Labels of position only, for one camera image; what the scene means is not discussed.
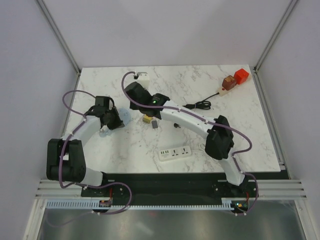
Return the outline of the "bright red cube socket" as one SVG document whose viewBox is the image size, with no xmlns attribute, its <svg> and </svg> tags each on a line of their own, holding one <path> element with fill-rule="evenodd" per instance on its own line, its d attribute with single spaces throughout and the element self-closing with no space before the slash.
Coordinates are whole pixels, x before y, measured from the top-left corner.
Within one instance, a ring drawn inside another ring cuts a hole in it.
<svg viewBox="0 0 320 240">
<path fill-rule="evenodd" d="M 241 85 L 248 80 L 249 76 L 250 74 L 245 69 L 241 68 L 234 73 L 233 77 L 236 80 L 236 84 Z"/>
</svg>

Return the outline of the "cream red power strip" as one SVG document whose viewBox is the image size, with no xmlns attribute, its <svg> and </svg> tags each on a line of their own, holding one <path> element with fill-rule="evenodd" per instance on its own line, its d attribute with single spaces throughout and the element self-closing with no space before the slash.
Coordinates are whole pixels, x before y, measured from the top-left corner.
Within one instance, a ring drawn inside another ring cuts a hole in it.
<svg viewBox="0 0 320 240">
<path fill-rule="evenodd" d="M 232 87 L 230 90 L 227 90 L 225 87 L 220 87 L 217 91 L 218 95 L 220 97 L 223 97 L 224 95 L 230 93 L 231 91 L 235 90 L 238 87 L 238 85 L 236 84 L 234 87 Z"/>
</svg>

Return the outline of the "dark red fish cube plug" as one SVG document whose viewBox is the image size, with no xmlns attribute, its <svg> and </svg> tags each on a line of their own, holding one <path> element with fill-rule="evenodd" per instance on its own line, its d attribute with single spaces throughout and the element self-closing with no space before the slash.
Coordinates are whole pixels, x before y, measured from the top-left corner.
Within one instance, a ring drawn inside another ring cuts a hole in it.
<svg viewBox="0 0 320 240">
<path fill-rule="evenodd" d="M 236 79 L 232 75 L 229 75 L 223 79 L 222 88 L 225 89 L 226 91 L 229 91 L 232 88 L 234 88 L 236 84 L 237 84 Z"/>
</svg>

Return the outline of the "white plug adapter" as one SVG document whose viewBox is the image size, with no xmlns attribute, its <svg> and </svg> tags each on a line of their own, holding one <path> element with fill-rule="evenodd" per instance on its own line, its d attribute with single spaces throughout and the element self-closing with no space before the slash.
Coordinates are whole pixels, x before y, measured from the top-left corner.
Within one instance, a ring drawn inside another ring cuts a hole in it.
<svg viewBox="0 0 320 240">
<path fill-rule="evenodd" d="M 149 89 L 150 85 L 150 76 L 147 72 L 138 72 L 137 73 L 137 80 L 136 80 L 142 87 L 146 90 Z"/>
</svg>

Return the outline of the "yellow cube charger plug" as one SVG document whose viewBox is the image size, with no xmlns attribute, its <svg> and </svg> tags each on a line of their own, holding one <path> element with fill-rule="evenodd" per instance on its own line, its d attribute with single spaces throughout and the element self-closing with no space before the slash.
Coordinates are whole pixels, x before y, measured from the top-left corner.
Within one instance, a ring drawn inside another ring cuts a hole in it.
<svg viewBox="0 0 320 240">
<path fill-rule="evenodd" d="M 153 117 L 149 117 L 149 116 L 147 116 L 147 115 L 144 115 L 144 116 L 142 117 L 142 121 L 143 121 L 144 123 L 146 123 L 146 124 L 150 124 L 150 123 L 152 122 L 152 120 L 153 120 Z"/>
</svg>

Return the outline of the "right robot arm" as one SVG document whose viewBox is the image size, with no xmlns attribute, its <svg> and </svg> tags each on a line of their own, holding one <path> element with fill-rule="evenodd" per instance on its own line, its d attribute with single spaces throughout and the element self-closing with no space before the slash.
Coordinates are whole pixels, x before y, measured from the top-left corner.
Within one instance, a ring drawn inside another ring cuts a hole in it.
<svg viewBox="0 0 320 240">
<path fill-rule="evenodd" d="M 233 133 L 240 132 L 230 127 L 226 117 L 220 115 L 211 119 L 202 116 L 179 106 L 165 95 L 160 93 L 151 95 L 136 81 L 123 87 L 122 90 L 130 100 L 132 110 L 138 110 L 142 114 L 159 120 L 173 122 L 204 138 L 205 153 L 221 165 L 229 183 L 230 193 L 240 197 L 247 191 L 247 185 L 244 182 L 245 173 L 240 169 L 234 159 L 235 153 L 232 152 Z"/>
</svg>

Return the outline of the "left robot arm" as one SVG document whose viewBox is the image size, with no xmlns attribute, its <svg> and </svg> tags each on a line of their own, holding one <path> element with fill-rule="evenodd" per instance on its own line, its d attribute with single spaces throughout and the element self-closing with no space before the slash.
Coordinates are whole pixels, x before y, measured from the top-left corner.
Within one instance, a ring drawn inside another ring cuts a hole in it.
<svg viewBox="0 0 320 240">
<path fill-rule="evenodd" d="M 112 131 L 125 125 L 109 96 L 96 96 L 94 105 L 81 116 L 81 121 L 71 132 L 49 140 L 46 177 L 58 181 L 61 188 L 71 184 L 90 186 L 95 194 L 104 197 L 109 193 L 110 185 L 103 180 L 103 172 L 86 166 L 84 146 L 104 128 Z"/>
</svg>

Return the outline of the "grey cube charger plug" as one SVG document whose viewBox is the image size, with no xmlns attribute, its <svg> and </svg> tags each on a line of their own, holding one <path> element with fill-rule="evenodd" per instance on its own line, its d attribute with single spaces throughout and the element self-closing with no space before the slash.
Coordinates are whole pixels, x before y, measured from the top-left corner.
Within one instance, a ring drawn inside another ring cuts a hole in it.
<svg viewBox="0 0 320 240">
<path fill-rule="evenodd" d="M 153 129 L 157 129 L 159 126 L 158 126 L 158 122 L 156 121 L 156 120 L 153 120 L 152 122 L 151 122 L 151 125 L 152 125 L 152 128 Z"/>
</svg>

